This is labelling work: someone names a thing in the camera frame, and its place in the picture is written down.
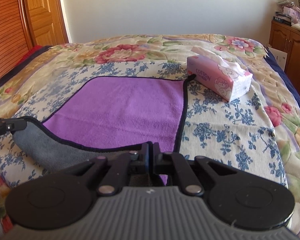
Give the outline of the wooden door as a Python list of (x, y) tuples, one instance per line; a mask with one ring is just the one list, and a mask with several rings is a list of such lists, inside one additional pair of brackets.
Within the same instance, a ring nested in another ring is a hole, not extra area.
[(34, 46), (69, 42), (61, 0), (24, 0), (25, 15)]

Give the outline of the floral quilted bedspread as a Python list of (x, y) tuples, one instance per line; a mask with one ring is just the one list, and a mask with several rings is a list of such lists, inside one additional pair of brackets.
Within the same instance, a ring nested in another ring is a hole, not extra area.
[(295, 198), (291, 230), (300, 237), (300, 95), (270, 52), (255, 40), (216, 34), (127, 35), (53, 46), (0, 81), (0, 118), (45, 120), (87, 81), (98, 76), (186, 78), (192, 47), (210, 50), (252, 73), (250, 91), (224, 101), (196, 81), (180, 151), (288, 187)]

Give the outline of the brown wooden cabinet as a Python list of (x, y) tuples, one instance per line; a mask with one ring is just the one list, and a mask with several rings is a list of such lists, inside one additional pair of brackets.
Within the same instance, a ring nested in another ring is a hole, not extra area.
[(287, 53), (285, 74), (300, 95), (300, 31), (272, 21), (268, 44), (271, 48)]

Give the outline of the pink cotton tissue pack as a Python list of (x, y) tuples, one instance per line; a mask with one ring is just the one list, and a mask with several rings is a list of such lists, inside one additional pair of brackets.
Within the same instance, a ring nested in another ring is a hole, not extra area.
[(212, 90), (223, 99), (231, 102), (247, 94), (253, 75), (242, 69), (239, 63), (229, 62), (216, 53), (194, 46), (195, 53), (187, 58), (187, 74)]

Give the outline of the clutter pile on cabinet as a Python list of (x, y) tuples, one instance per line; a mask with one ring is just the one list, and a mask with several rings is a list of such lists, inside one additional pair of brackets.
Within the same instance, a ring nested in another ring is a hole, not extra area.
[(300, 0), (298, 3), (291, 0), (277, 2), (273, 20), (300, 31)]

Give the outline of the purple grey microfibre towel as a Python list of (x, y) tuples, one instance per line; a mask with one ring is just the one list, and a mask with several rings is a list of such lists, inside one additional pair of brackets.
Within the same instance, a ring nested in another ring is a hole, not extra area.
[(40, 166), (57, 172), (105, 155), (156, 142), (179, 152), (191, 81), (101, 76), (86, 82), (43, 121), (28, 116), (14, 143)]

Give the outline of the wooden slatted headboard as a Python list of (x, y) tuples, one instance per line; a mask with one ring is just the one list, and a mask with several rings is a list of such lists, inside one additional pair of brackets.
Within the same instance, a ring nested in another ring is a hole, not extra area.
[(24, 0), (0, 0), (0, 78), (32, 47)]

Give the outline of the red blanket edge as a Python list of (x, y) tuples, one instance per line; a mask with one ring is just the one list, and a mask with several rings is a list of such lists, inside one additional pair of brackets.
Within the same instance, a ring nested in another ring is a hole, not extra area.
[(28, 64), (31, 60), (42, 54), (44, 49), (45, 47), (43, 46), (34, 46), (18, 61), (17, 65), (22, 63)]

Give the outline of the white paper by cabinet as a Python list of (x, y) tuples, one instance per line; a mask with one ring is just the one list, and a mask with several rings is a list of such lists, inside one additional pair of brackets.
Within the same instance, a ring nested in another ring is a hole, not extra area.
[(268, 47), (268, 49), (273, 54), (273, 56), (275, 58), (275, 61), (280, 66), (280, 68), (282, 70), (285, 70), (288, 54), (284, 51), (277, 50), (277, 49), (272, 48), (272, 47)]

